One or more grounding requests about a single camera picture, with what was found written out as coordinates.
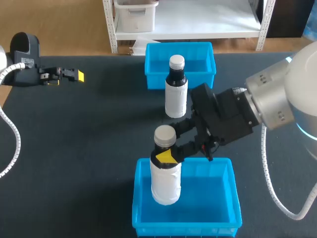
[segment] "bottle cap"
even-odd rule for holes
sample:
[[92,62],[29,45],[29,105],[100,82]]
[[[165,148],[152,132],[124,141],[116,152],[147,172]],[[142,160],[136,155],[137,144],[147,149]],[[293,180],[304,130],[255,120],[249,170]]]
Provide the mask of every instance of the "bottle cap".
[[185,59],[181,55],[173,55],[169,59],[169,67],[175,70],[183,69],[185,66]]
[[170,125],[160,125],[154,132],[154,142],[163,148],[172,146],[176,142],[175,129]]

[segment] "yellow label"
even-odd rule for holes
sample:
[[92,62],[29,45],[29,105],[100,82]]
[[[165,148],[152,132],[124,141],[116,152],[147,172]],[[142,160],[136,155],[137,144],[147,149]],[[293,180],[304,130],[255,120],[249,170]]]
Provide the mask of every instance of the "yellow label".
[[59,85],[59,80],[57,81],[57,84],[55,84],[55,83],[48,83],[48,85],[55,85],[55,86],[58,86],[58,85]]
[[81,71],[78,71],[78,81],[84,82],[84,73]]
[[173,158],[170,149],[166,150],[158,155],[156,155],[156,158],[161,163],[172,163],[172,164],[178,164],[178,162]]

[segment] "blue plastic bin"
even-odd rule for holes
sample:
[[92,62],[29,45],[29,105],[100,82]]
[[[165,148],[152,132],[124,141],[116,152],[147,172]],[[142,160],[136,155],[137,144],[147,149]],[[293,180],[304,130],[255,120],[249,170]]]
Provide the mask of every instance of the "blue plastic bin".
[[169,73],[169,58],[182,55],[185,58],[185,75],[188,88],[202,83],[213,85],[216,66],[210,42],[174,42],[148,44],[145,56],[145,75],[148,89],[165,89]]
[[169,206],[154,201],[150,159],[135,172],[132,226],[138,236],[230,236],[242,225],[240,204],[228,158],[187,158],[182,164],[181,195]]

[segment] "white shelf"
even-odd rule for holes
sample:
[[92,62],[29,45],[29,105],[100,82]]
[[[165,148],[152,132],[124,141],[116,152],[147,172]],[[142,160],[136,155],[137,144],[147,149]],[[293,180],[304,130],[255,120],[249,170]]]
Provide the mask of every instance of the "white shelf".
[[155,30],[125,33],[115,21],[117,40],[259,37],[260,23],[248,0],[160,0]]

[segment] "bottle label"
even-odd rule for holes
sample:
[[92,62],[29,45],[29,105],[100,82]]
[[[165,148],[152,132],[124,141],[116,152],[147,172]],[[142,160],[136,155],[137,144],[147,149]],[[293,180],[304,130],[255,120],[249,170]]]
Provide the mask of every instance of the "bottle label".
[[171,118],[180,118],[186,114],[188,81],[173,87],[165,82],[165,112]]

